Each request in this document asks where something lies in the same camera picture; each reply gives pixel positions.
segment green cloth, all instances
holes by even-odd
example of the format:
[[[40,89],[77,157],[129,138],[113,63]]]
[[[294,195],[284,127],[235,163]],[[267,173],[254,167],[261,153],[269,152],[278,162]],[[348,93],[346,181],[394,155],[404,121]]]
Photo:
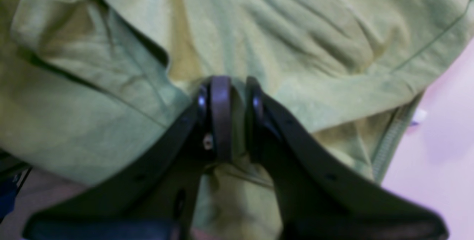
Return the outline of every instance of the green cloth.
[[[196,84],[230,75],[237,159],[203,176],[193,226],[274,239],[271,180],[242,143],[246,77],[379,182],[473,23],[471,0],[0,0],[0,147],[96,184],[153,144]]]

